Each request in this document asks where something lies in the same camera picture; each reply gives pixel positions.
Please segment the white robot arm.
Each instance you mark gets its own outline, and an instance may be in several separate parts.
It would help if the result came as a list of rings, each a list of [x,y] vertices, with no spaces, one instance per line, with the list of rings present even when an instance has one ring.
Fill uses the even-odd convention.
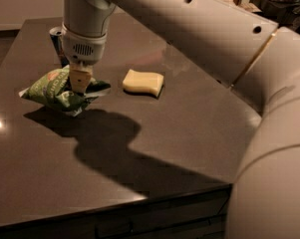
[[[300,35],[220,0],[64,0],[63,50],[86,90],[116,7],[258,111],[239,165],[225,239],[300,239]]]

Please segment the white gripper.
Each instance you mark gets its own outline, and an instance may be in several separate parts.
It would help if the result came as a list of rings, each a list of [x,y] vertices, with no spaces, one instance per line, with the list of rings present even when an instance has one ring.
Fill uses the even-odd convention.
[[[69,79],[74,92],[83,94],[93,75],[94,65],[104,55],[107,35],[85,37],[62,25],[62,48],[70,63]]]

